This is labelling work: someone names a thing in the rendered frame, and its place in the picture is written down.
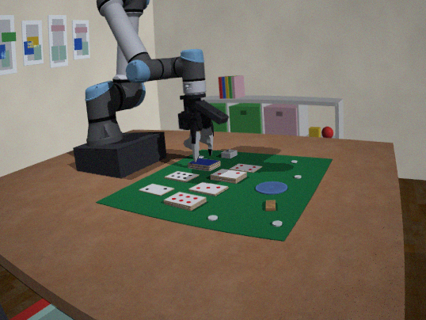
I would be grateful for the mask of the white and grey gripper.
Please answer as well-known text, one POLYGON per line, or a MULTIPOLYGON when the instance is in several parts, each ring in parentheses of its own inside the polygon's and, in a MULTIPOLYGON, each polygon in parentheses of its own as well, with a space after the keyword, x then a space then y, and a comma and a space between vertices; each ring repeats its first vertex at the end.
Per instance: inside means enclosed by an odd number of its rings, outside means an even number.
POLYGON ((178 113, 179 129, 190 130, 191 132, 189 138, 184 141, 184 146, 192 150, 194 162, 196 162, 200 156, 199 142, 208 145, 210 156, 212 155, 213 149, 213 123, 211 119, 193 108, 196 101, 201 101, 201 97, 206 97, 206 93, 180 96, 180 100, 184 101, 184 111, 178 113))

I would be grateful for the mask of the small tan block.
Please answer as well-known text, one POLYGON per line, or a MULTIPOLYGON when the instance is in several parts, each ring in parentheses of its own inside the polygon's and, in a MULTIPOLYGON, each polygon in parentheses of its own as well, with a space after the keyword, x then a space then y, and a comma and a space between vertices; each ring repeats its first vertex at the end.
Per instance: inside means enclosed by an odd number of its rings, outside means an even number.
POLYGON ((275 210, 276 210, 276 201, 266 200, 265 211, 275 211, 275 210))

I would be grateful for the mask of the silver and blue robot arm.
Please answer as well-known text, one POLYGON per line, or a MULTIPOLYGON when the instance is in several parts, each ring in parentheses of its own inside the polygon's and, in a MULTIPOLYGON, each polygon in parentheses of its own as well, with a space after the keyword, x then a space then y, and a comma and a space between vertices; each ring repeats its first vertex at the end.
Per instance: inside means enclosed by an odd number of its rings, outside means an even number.
MULTIPOLYGON (((185 95, 206 92, 201 49, 183 50, 180 57, 150 58, 138 35, 139 17, 149 2, 150 0, 97 0, 98 11, 105 17, 116 38, 117 57, 116 75, 112 81, 86 89, 89 123, 86 142, 89 147, 116 143, 123 139, 116 121, 116 112, 133 109, 143 102, 146 94, 143 82, 182 78, 185 95)), ((229 118, 205 100, 196 101, 193 108, 217 124, 226 123, 229 118)))

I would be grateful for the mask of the blue flat disc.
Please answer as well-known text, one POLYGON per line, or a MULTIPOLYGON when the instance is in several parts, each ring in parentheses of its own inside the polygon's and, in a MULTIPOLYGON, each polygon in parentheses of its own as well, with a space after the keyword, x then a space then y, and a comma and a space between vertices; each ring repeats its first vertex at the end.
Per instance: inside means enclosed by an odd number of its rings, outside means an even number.
POLYGON ((269 181, 256 186, 256 191, 262 194, 279 194, 287 191, 287 185, 282 182, 269 181))

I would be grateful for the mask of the green felt card mat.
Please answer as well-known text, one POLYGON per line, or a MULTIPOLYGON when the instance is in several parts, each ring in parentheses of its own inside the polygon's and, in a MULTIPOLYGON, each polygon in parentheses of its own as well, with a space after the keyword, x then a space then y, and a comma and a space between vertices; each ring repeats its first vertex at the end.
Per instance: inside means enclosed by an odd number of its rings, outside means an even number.
POLYGON ((213 150, 210 156, 208 150, 199 151, 204 159, 221 162, 211 171, 189 169, 188 163, 194 161, 191 154, 96 203, 193 227, 284 242, 332 161, 330 158, 246 152, 238 152, 233 158, 222 158, 221 152, 223 150, 213 150), (293 160, 298 162, 292 163, 293 160), (247 172, 247 177, 237 184, 211 180, 211 174, 221 169, 228 170, 238 163, 262 167, 254 173, 247 172), (177 171, 199 176, 187 182, 164 178, 177 171), (296 179, 295 175, 302 177, 296 179), (266 181, 282 182, 287 185, 287 191, 272 195, 257 192, 256 186, 266 181), (228 189, 217 196, 188 190, 201 182, 228 186, 228 189), (150 184, 174 190, 162 196, 139 191, 150 184), (207 197, 207 202, 192 211, 164 204, 164 199, 177 192, 207 197), (265 211, 266 200, 276 200, 275 211, 265 211), (218 219, 208 220, 210 215, 217 215, 218 219), (273 221, 283 224, 274 227, 273 221))

